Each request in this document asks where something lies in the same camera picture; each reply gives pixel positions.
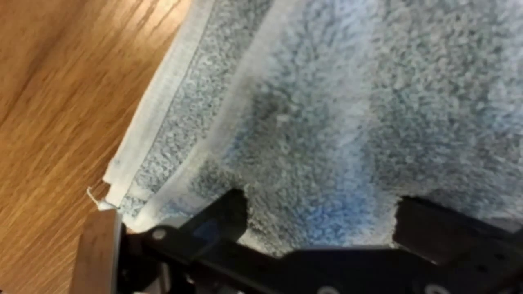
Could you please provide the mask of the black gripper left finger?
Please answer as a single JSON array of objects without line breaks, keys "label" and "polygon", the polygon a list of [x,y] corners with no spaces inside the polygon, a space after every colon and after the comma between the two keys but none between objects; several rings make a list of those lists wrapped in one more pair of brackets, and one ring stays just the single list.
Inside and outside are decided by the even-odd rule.
[{"label": "black gripper left finger", "polygon": [[127,255],[159,262],[246,260],[251,250],[238,241],[248,231],[248,200],[231,190],[181,228],[158,226],[128,236]]}]

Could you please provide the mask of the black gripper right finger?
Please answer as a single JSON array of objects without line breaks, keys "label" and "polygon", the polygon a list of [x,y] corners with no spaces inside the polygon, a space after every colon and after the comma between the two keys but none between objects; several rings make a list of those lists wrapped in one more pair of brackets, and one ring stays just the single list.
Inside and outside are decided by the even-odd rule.
[{"label": "black gripper right finger", "polygon": [[488,242],[516,242],[507,231],[421,198],[398,203],[395,242],[431,262],[450,262]]}]

